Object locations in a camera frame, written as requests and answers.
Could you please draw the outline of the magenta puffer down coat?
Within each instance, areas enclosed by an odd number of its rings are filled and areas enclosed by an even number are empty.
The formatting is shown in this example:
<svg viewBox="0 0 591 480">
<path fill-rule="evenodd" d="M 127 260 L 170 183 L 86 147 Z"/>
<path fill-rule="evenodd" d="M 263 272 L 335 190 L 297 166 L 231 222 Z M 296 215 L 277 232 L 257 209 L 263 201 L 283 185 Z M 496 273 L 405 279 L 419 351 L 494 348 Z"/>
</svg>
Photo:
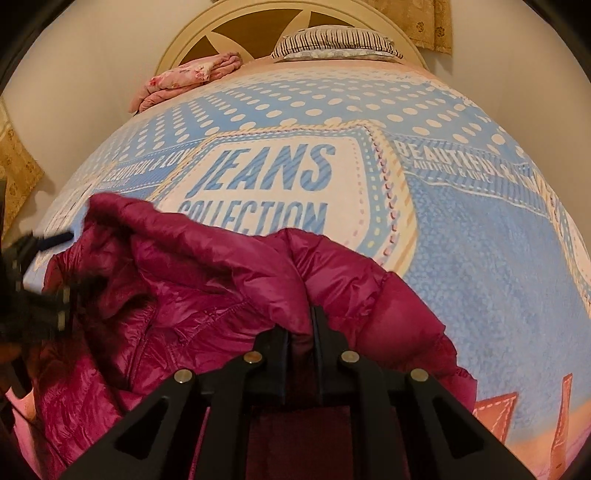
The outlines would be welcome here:
<svg viewBox="0 0 591 480">
<path fill-rule="evenodd" d="M 395 273 L 297 229 L 245 236 L 113 193 L 92 196 L 79 239 L 44 287 L 90 287 L 70 337 L 43 347 L 34 382 L 41 474 L 59 477 L 160 383 L 204 373 L 286 328 L 311 344 L 311 308 L 388 370 L 422 368 L 465 407 L 477 382 L 444 324 Z"/>
</svg>

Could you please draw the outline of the pink and blue bedspread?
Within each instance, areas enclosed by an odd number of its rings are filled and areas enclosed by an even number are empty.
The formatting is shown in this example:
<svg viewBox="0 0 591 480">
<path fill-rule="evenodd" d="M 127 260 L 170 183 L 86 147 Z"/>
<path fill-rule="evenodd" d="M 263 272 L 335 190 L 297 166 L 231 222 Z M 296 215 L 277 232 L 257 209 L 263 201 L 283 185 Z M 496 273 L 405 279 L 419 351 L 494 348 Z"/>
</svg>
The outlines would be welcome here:
<svg viewBox="0 0 591 480">
<path fill-rule="evenodd" d="M 235 231 L 311 232 L 399 274 L 477 379 L 475 412 L 541 479 L 590 432 L 590 258 L 541 170 L 427 71 L 259 60 L 135 116 L 38 225 L 109 191 Z"/>
</svg>

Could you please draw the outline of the striped grey pillow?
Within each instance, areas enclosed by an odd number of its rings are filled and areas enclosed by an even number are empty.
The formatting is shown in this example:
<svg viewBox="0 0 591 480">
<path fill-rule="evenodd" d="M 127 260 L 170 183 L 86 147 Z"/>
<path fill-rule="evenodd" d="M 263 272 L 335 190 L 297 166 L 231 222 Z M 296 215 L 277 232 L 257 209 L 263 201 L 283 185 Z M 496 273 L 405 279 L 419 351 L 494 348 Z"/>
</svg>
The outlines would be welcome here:
<svg viewBox="0 0 591 480">
<path fill-rule="evenodd" d="M 374 30 L 341 25 L 321 25 L 298 30 L 284 35 L 270 56 L 276 60 L 286 59 L 301 52 L 339 53 L 341 51 L 360 54 L 379 54 L 403 60 L 404 55 L 388 36 Z"/>
</svg>

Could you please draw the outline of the beige patterned centre curtain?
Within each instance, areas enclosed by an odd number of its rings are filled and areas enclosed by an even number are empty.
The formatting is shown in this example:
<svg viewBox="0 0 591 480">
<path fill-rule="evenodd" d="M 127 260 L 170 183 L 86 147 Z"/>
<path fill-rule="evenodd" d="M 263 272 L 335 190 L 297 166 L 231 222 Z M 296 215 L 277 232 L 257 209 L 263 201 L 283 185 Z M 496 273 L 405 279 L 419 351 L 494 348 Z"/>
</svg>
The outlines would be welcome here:
<svg viewBox="0 0 591 480">
<path fill-rule="evenodd" d="M 412 40 L 417 48 L 453 54 L 453 26 L 449 0 L 367 0 Z"/>
</svg>

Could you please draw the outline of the pink floral folded blanket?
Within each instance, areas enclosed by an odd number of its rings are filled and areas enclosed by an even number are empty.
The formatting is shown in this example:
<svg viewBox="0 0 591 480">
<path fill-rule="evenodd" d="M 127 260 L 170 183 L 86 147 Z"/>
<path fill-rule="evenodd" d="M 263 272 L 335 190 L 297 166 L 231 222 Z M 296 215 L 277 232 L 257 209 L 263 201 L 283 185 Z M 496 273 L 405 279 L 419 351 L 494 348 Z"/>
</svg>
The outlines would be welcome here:
<svg viewBox="0 0 591 480">
<path fill-rule="evenodd" d="M 146 80 L 134 94 L 128 111 L 141 113 L 199 86 L 224 78 L 242 66 L 237 52 L 202 57 L 166 70 Z"/>
</svg>

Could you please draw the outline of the cream wooden headboard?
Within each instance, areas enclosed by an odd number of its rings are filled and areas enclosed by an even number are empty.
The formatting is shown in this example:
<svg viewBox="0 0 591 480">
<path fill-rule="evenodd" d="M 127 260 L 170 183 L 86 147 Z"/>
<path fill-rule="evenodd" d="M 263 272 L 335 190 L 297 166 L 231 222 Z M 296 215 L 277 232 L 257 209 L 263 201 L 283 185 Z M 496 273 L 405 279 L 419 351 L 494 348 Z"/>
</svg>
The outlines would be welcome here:
<svg viewBox="0 0 591 480">
<path fill-rule="evenodd" d="M 269 56 L 284 36 L 319 25 L 375 30 L 394 40 L 406 63 L 428 67 L 404 31 L 363 1 L 218 1 L 179 31 L 156 71 L 228 51 L 250 62 Z"/>
</svg>

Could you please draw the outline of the beige patterned side curtain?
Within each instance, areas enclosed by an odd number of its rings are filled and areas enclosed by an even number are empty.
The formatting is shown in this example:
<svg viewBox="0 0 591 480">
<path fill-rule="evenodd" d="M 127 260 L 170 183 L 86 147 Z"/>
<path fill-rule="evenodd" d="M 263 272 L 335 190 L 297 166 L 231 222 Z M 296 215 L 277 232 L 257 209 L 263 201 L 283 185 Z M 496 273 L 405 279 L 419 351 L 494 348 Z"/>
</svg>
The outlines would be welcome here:
<svg viewBox="0 0 591 480">
<path fill-rule="evenodd" d="M 2 237 L 8 232 L 44 171 L 23 145 L 1 101 L 1 179 L 6 181 Z"/>
</svg>

